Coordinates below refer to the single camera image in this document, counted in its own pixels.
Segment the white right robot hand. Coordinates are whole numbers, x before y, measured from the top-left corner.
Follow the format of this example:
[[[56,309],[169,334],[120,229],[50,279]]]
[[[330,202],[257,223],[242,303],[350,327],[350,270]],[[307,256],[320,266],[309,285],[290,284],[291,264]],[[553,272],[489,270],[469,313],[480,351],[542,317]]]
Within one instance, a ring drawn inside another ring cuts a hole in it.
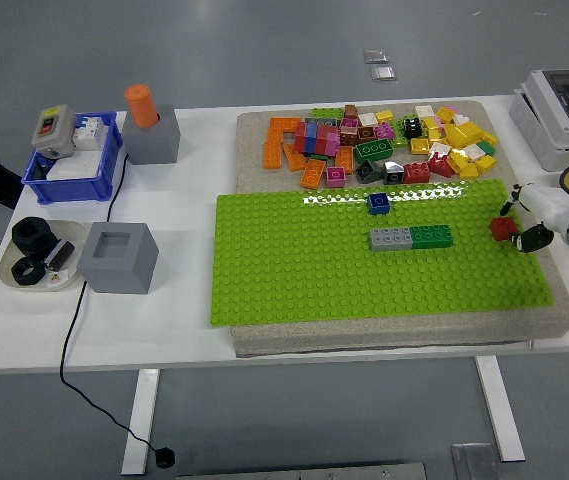
[[[511,235],[511,242],[518,251],[531,253],[545,248],[556,233],[569,245],[569,198],[559,188],[516,184],[500,215],[505,216],[515,204],[520,204],[539,221],[524,232]]]

